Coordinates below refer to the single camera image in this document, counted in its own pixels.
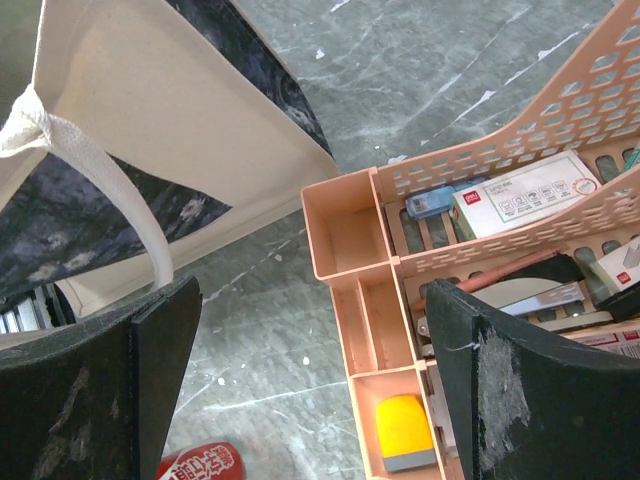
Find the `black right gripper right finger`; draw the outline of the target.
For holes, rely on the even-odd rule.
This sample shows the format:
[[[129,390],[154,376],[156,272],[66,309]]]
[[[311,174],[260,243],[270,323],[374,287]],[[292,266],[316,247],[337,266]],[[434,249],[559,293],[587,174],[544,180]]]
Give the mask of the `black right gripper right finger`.
[[[636,479],[639,362],[425,286],[426,320],[467,479]]]

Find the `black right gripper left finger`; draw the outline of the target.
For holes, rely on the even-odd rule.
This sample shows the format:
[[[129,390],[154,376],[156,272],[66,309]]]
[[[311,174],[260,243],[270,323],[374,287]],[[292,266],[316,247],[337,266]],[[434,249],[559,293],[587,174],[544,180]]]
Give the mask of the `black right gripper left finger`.
[[[154,478],[201,309],[186,277],[74,325],[2,335],[2,478]]]

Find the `red soda can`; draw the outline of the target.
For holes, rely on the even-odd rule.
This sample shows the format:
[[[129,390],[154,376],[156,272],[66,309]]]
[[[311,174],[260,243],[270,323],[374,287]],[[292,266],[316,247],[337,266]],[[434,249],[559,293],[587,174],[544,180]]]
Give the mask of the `red soda can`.
[[[158,480],[244,480],[239,451],[227,441],[212,441],[172,452],[162,458]]]

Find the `cream canvas tote bag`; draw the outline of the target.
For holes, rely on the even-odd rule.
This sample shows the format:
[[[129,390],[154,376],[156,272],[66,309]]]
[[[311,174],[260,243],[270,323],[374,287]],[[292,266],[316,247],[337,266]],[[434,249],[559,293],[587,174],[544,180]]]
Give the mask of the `cream canvas tote bag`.
[[[336,176],[296,79],[233,1],[1,5],[1,294],[85,318]]]

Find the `orange plastic desk organizer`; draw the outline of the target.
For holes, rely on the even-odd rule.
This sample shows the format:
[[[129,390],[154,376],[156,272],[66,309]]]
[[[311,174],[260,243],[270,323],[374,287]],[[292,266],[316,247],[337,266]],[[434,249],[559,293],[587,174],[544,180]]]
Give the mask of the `orange plastic desk organizer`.
[[[459,479],[460,462],[445,444],[445,417],[433,381],[436,362],[420,327],[422,284],[464,280],[493,263],[556,248],[629,241],[639,231],[639,172],[624,154],[639,140],[639,5],[621,1],[602,19],[525,111],[472,142],[402,163],[373,167],[306,187],[302,192],[317,278],[331,293],[364,474],[384,479],[375,410],[394,395],[413,395],[426,409],[436,461],[409,479]],[[416,223],[409,245],[401,219],[410,194],[478,176],[494,176],[564,150],[591,170],[602,157],[617,169],[602,190],[568,210],[497,236],[466,240],[448,214],[442,228]]]

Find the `white red medicine box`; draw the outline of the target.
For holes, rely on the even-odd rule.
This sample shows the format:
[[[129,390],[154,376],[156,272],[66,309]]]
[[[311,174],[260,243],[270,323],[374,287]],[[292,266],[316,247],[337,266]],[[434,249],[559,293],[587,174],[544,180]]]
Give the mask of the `white red medicine box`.
[[[466,239],[479,239],[554,215],[600,186],[569,150],[455,193],[449,215]]]

